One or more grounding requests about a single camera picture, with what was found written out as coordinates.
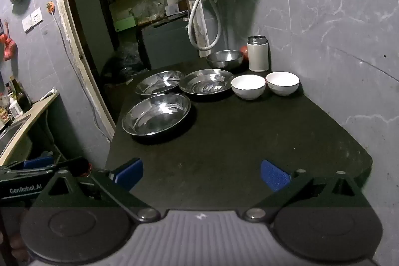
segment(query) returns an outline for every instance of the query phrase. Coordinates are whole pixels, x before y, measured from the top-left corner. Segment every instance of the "white logo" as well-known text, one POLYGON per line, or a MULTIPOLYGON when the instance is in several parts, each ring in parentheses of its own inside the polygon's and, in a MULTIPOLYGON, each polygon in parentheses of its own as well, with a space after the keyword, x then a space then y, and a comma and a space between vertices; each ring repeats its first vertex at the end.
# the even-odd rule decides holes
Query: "white logo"
POLYGON ((25 186, 25 187, 20 187, 20 188, 16 188, 16 189, 10 188, 9 192, 11 194, 19 194, 19 193, 31 192, 33 190, 38 190, 38 189, 41 189, 41 184, 37 184, 36 186, 35 185, 25 186))
POLYGON ((207 216, 206 214, 203 214, 203 213, 196 215, 196 218, 197 218, 198 220, 202 220, 202 219, 207 218, 207 217, 208 217, 208 216, 207 216))

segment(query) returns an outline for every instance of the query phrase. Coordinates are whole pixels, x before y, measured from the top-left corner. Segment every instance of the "white bowl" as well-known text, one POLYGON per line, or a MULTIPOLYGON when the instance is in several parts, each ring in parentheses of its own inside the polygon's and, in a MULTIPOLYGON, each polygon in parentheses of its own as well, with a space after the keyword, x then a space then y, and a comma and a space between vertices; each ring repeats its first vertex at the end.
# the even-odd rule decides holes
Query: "white bowl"
POLYGON ((231 81, 231 88, 238 97, 251 100, 263 94, 266 81, 257 75, 242 75, 231 81))
POLYGON ((286 71, 276 71, 266 76, 271 91, 280 96, 288 96, 297 90, 299 77, 286 71))

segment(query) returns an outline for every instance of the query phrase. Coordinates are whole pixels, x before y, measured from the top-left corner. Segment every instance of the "light switch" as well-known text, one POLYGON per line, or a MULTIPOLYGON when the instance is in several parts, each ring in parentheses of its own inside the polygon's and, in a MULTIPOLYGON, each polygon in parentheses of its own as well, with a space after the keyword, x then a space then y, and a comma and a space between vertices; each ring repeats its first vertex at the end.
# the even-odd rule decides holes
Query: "light switch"
POLYGON ((23 26, 23 30, 26 32, 27 30, 29 30, 31 27, 33 27, 33 23, 32 23, 32 18, 31 16, 27 16, 22 20, 22 26, 23 26))
POLYGON ((30 16, 32 17, 33 26, 35 26, 36 24, 39 24, 41 21, 43 21, 43 16, 41 15, 40 8, 35 10, 30 16))

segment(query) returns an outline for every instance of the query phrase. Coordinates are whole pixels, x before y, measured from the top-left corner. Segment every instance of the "sink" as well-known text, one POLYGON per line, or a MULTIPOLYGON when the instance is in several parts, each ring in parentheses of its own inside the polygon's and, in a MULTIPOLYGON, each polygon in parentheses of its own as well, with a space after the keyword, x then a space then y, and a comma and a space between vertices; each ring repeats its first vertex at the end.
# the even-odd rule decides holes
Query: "sink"
POLYGON ((0 134, 0 152, 1 152, 0 157, 3 154, 3 152, 5 151, 5 149, 8 147, 8 144, 14 138, 15 134, 18 132, 18 130, 25 124, 25 122, 29 118, 30 118, 30 115, 27 115, 20 121, 13 123, 11 126, 6 128, 0 134))

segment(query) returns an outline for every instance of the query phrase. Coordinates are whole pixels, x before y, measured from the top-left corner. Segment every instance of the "bowl rim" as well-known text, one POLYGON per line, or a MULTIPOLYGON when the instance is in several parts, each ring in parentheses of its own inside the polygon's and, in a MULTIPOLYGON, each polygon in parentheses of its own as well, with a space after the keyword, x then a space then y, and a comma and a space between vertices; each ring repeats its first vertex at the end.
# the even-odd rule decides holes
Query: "bowl rim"
POLYGON ((231 87, 232 87, 232 88, 239 89, 239 90, 258 90, 258 89, 261 89, 262 87, 265 87, 265 86, 266 86, 266 80, 265 80, 262 76, 255 75, 255 74, 245 74, 245 75, 236 76, 236 77, 234 77, 234 78, 231 80, 230 83, 231 83, 231 87), (262 79, 265 81, 265 83, 264 83, 261 87, 258 87, 258 88, 256 88, 256 89, 241 89, 241 88, 238 88, 238 87, 236 87, 236 86, 233 86, 233 80, 236 79, 236 78, 238 78, 238 77, 242 77, 242 76, 257 76, 257 77, 262 78, 262 79))
POLYGON ((300 83, 299 77, 298 77, 296 74, 290 73, 289 71, 273 71, 272 73, 269 73, 268 75, 266 75, 266 81, 267 81, 268 83, 270 83, 270 84, 272 84, 272 85, 274 85, 274 86, 278 86, 278 87, 292 87, 292 86, 298 85, 298 84, 300 83), (277 85, 277 84, 272 83, 271 81, 269 81, 269 79, 267 79, 267 77, 268 77, 269 75, 274 74, 274 73, 288 73, 288 74, 294 75, 296 78, 298 78, 298 82, 295 83, 295 84, 292 84, 292 85, 277 85))
POLYGON ((235 75, 233 73, 231 73, 230 71, 227 71, 227 70, 224 70, 224 69, 220 69, 220 68, 199 69, 199 70, 193 71, 192 73, 189 73, 189 74, 185 75, 182 79, 180 79, 179 89, 181 91, 183 91, 184 93, 186 93, 186 94, 197 95, 197 96, 209 96, 209 95, 220 94, 220 93, 223 93, 224 91, 228 91, 231 88, 231 81, 234 79, 234 77, 235 77, 235 75), (227 77, 227 78, 230 79, 229 83, 227 84, 228 87, 226 89, 221 90, 221 91, 217 91, 215 93, 209 93, 209 94, 191 93, 191 92, 187 91, 187 88, 182 88, 180 83, 182 82, 183 79, 185 79, 186 77, 190 76, 191 74, 197 73, 198 71, 205 71, 205 70, 219 70, 219 71, 224 71, 224 72, 228 73, 229 75, 231 75, 230 77, 227 77))
POLYGON ((212 53, 209 53, 209 54, 206 56, 206 60, 209 61, 209 62, 231 62, 231 61, 235 61, 235 60, 240 60, 240 58, 244 58, 244 55, 243 55, 243 53, 242 53, 241 51, 239 51, 239 50, 230 50, 230 49, 212 52, 212 53), (225 51, 229 51, 229 52, 230 52, 230 51, 239 52, 239 57, 238 57, 237 59, 222 60, 222 61, 221 61, 221 60, 211 60, 211 59, 208 58, 208 57, 211 56, 212 54, 219 53, 219 52, 225 52, 225 51))
POLYGON ((165 71, 161 71, 161 72, 159 72, 159 73, 150 75, 150 76, 148 76, 148 77, 142 79, 141 81, 139 81, 139 82, 137 83, 137 85, 136 85, 136 88, 135 88, 134 92, 135 92, 137 95, 149 96, 148 98, 150 98, 150 97, 153 97, 153 96, 155 96, 155 95, 159 95, 159 94, 162 94, 162 93, 164 93, 164 92, 166 92, 166 91, 169 91, 169 90, 171 90, 171 89, 174 89, 175 87, 178 86, 178 84, 175 85, 175 86, 173 86, 173 87, 171 87, 170 89, 163 90, 163 91, 157 91, 156 93, 151 93, 151 94, 146 94, 146 93, 143 93, 142 91, 139 91, 139 90, 138 90, 139 84, 141 84, 141 83, 142 83, 143 81, 145 81, 146 79, 151 78, 151 77, 156 76, 156 75, 159 75, 159 74, 171 73, 171 72, 175 72, 175 73, 181 74, 181 77, 180 77, 180 79, 179 79, 179 83, 180 83, 180 81, 182 80, 182 78, 185 77, 185 74, 184 74, 183 72, 181 72, 181 71, 178 71, 178 70, 165 70, 165 71))
POLYGON ((136 104, 135 106, 133 106, 129 111, 127 111, 127 113, 124 115, 124 117, 123 117, 123 119, 122 119, 122 128, 123 128, 123 130, 124 130, 126 133, 128 133, 128 134, 130 134, 130 135, 133 135, 134 137, 146 137, 146 136, 150 136, 150 135, 155 135, 155 134, 158 134, 158 133, 165 132, 165 131, 169 130, 170 128, 172 128, 172 127, 176 126, 177 124, 179 124, 179 123, 180 123, 181 121, 183 121, 183 119, 187 116, 187 114, 188 114, 188 112, 190 111, 190 109, 191 109, 191 101, 190 101, 190 99, 189 99, 186 95, 184 95, 184 94, 179 94, 179 93, 161 93, 161 94, 157 94, 157 95, 155 95, 155 96, 151 96, 151 97, 148 97, 148 98, 146 98, 146 99, 143 99, 142 101, 139 101, 139 103, 137 103, 137 104, 136 104), (145 133, 145 134, 131 133, 131 132, 129 132, 129 131, 127 131, 127 130, 125 129, 124 121, 125 121, 126 117, 130 114, 131 111, 133 111, 133 109, 134 109, 136 106, 140 105, 140 104, 143 103, 144 101, 148 101, 148 100, 152 99, 153 97, 165 96, 165 95, 178 95, 178 96, 180 96, 180 97, 184 97, 184 98, 187 100, 187 102, 188 102, 187 110, 186 110, 186 112, 183 114, 183 116, 182 116, 182 118, 181 118, 180 120, 178 120, 175 124, 173 124, 173 125, 167 127, 166 129, 163 129, 163 130, 161 130, 161 131, 154 131, 154 132, 145 133))

